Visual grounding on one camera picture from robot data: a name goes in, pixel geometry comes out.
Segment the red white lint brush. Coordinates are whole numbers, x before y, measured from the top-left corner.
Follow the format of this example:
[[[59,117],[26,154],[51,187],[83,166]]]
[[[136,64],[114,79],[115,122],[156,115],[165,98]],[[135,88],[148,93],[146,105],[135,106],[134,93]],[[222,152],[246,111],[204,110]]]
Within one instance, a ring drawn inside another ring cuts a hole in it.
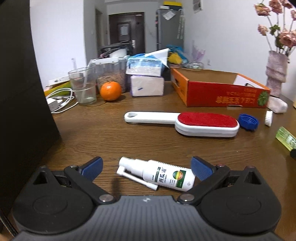
[[[240,128],[235,118],[217,113],[129,111],[124,119],[127,123],[174,125],[178,133],[193,137],[232,138]]]

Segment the white spray bottle green label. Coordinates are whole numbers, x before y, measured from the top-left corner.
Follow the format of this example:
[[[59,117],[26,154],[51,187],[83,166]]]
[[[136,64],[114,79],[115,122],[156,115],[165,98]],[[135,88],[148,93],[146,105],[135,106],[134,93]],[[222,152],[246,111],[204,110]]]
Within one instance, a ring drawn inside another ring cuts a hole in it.
[[[189,168],[127,157],[121,157],[119,160],[117,174],[152,190],[162,186],[186,192],[194,186],[195,182],[195,175]]]

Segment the blue plastic bottle cap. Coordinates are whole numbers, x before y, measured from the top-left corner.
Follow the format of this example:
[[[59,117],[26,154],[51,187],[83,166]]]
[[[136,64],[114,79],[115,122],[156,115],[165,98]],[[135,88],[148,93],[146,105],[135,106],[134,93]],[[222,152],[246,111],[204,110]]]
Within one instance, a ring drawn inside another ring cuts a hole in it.
[[[239,115],[238,122],[241,128],[249,131],[255,131],[259,125],[257,118],[245,113]]]

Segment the green transparent bottle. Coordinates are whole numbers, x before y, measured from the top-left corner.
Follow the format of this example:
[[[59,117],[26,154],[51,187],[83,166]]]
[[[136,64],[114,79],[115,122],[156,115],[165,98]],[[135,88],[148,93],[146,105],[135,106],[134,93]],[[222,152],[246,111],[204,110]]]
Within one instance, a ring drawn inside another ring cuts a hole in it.
[[[275,138],[280,141],[289,151],[296,149],[296,138],[286,128],[281,126]]]

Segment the black monitor edge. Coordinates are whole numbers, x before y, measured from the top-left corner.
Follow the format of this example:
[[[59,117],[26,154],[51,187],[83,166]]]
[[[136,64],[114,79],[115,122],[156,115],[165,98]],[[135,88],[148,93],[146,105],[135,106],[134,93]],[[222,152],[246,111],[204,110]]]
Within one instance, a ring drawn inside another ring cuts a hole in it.
[[[42,89],[29,1],[1,1],[1,210],[8,214],[60,134]]]

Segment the red orange cardboard box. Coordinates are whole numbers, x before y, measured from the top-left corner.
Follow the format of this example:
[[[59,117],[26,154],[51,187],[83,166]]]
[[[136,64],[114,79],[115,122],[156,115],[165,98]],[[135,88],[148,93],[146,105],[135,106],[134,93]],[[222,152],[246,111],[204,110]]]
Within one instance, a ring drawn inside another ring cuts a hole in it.
[[[270,89],[240,73],[171,68],[171,82],[187,107],[265,108]]]

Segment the orange fruit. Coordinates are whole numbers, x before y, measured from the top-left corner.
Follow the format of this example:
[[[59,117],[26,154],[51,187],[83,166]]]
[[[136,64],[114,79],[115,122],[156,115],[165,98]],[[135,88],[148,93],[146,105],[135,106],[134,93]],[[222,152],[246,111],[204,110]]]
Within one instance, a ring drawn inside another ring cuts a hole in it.
[[[115,81],[106,82],[99,92],[105,101],[115,101],[121,96],[121,86]]]

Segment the clear drinking glass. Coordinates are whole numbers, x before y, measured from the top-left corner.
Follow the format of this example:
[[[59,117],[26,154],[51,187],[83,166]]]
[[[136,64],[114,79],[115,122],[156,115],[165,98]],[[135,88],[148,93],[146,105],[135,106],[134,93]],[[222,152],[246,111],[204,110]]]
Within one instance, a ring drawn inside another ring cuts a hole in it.
[[[93,104],[96,97],[96,72],[94,67],[83,67],[68,72],[76,100],[81,105]]]

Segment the purple white tissue pack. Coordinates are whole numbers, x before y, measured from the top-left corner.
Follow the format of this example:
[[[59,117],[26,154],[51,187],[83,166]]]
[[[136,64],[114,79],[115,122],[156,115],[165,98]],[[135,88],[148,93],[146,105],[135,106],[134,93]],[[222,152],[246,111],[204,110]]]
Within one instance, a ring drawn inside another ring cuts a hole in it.
[[[164,84],[163,77],[132,75],[130,93],[133,97],[163,96]]]

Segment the small white tissue packet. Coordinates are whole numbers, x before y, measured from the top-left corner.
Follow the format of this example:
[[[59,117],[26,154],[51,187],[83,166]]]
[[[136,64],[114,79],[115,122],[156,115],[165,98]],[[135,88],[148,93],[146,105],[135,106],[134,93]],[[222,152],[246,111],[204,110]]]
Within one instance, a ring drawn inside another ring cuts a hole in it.
[[[274,113],[286,113],[288,104],[278,97],[270,96],[268,99],[267,108]]]

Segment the clear lidded food container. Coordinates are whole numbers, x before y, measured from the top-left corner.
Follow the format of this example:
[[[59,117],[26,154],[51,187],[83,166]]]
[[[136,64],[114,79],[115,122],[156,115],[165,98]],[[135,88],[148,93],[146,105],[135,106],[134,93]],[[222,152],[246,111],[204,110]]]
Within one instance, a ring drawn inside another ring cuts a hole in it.
[[[121,92],[126,91],[126,63],[130,56],[91,59],[88,66],[95,68],[97,89],[103,84],[117,82]]]

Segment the blue tissue pack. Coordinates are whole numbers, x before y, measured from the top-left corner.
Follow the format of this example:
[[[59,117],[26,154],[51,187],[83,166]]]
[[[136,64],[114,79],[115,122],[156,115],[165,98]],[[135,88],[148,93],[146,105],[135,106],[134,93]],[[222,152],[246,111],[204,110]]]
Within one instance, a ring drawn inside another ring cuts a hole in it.
[[[128,58],[126,63],[127,75],[142,75],[161,77],[165,68],[168,68],[169,48],[158,51],[136,54]]]

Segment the black headset on container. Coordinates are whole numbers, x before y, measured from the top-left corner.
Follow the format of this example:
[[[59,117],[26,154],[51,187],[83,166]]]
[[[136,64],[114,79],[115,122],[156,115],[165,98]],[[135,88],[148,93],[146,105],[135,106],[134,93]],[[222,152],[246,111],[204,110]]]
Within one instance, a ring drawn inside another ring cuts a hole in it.
[[[100,58],[107,58],[111,53],[118,51],[120,49],[126,49],[128,55],[133,55],[133,47],[131,41],[121,41],[118,43],[106,45],[100,48]]]

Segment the pink textured ceramic vase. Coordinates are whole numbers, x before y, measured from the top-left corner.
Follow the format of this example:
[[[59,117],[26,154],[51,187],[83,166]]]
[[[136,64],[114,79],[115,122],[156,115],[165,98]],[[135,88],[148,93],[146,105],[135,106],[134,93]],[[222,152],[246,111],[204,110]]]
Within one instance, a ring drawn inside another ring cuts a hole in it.
[[[280,97],[281,85],[286,82],[288,63],[289,58],[285,54],[269,51],[265,74],[271,96]]]

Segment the dark brown entrance door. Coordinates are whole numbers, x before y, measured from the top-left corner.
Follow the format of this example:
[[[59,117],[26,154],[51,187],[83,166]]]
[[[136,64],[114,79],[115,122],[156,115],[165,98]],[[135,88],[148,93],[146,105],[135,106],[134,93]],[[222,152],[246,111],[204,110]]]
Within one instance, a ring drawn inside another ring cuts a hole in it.
[[[144,12],[109,15],[110,43],[129,42],[132,53],[145,52]]]

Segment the grey refrigerator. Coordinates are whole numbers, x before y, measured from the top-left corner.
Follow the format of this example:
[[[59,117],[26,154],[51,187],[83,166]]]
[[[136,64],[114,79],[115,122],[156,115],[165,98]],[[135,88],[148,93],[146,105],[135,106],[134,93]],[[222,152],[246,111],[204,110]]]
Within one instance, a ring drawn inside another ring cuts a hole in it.
[[[165,49],[169,45],[184,48],[185,18],[183,9],[157,9],[157,50]]]

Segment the dried pink rose bouquet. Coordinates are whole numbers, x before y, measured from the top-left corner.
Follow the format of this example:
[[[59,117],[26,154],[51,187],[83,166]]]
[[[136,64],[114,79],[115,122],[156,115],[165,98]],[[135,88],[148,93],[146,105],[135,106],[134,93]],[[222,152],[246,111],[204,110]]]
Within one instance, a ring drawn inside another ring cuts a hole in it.
[[[274,37],[275,51],[289,57],[295,50],[295,7],[290,1],[264,1],[255,4],[258,16],[267,18],[269,27],[259,24],[257,27],[260,35],[267,40],[269,49],[272,50],[269,36]]]

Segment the yellow box on refrigerator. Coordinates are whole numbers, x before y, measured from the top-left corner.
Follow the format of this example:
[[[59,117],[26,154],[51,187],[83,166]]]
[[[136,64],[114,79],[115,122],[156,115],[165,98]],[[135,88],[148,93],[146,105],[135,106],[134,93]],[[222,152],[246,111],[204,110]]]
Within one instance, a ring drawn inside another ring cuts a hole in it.
[[[164,6],[178,6],[178,7],[182,7],[182,3],[180,2],[176,2],[176,1],[164,1],[163,2]]]

